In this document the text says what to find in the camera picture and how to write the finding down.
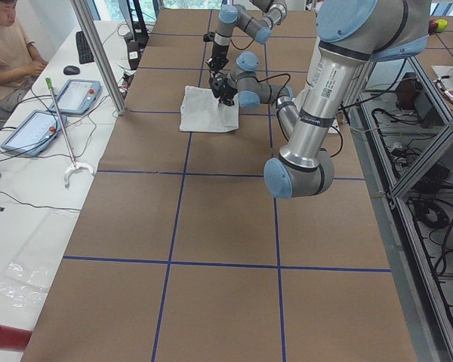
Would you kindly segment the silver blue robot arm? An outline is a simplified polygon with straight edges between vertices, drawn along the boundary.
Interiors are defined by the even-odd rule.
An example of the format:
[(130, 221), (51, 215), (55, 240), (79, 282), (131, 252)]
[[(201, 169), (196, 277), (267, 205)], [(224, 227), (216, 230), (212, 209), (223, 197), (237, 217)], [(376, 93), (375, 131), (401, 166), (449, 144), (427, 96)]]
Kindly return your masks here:
[(227, 55), (235, 28), (243, 31), (258, 44), (265, 44), (271, 36), (272, 29), (287, 17), (286, 1), (251, 1), (251, 3), (262, 11), (261, 18), (256, 19), (249, 14), (244, 5), (222, 4), (215, 31), (203, 35), (204, 42), (213, 43), (211, 56), (206, 61), (212, 75), (218, 74), (229, 62)]
[(316, 17), (320, 57), (309, 70), (300, 104), (285, 85), (257, 79), (258, 59), (245, 51), (228, 73), (223, 68), (234, 29), (265, 44), (287, 15), (284, 1), (258, 1), (260, 19), (241, 5), (223, 5), (215, 32), (209, 35), (209, 85), (220, 103), (244, 109), (275, 107), (288, 142), (265, 163), (264, 182), (276, 198), (297, 198), (326, 191), (334, 179), (331, 156), (323, 141), (333, 125), (356, 70), (368, 61), (399, 60), (427, 46), (428, 1), (326, 1)]

